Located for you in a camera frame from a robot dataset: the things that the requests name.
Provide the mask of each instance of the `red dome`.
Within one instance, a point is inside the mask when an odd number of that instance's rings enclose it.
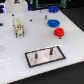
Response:
[[[57,28],[55,31],[54,31],[54,34],[58,37],[62,37],[64,36],[64,30],[62,28]]]

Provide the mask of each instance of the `small screen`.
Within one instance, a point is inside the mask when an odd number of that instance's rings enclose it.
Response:
[[[38,5],[61,3],[61,0],[38,0]]]

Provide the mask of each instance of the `black background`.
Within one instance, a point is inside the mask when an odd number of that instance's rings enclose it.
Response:
[[[61,11],[84,31],[84,7],[61,9]],[[39,74],[10,84],[84,84],[84,62]]]
[[[38,0],[38,4],[54,4],[54,3],[60,3],[61,0]]]

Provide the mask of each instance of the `blue disc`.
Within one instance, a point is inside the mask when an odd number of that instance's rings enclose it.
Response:
[[[47,23],[50,27],[59,27],[60,22],[58,20],[48,20]]]

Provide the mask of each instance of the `white table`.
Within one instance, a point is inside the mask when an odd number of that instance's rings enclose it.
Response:
[[[84,32],[80,30],[61,11],[49,13],[48,10],[29,11],[24,13],[0,14],[0,84],[10,83],[26,77],[48,72],[57,68],[84,61]],[[65,36],[59,39],[54,35],[55,28],[47,25],[45,15],[49,19],[60,21]],[[25,36],[15,37],[13,18],[22,18],[25,26]],[[65,60],[60,60],[34,68],[29,68],[25,53],[49,46],[58,45]]]

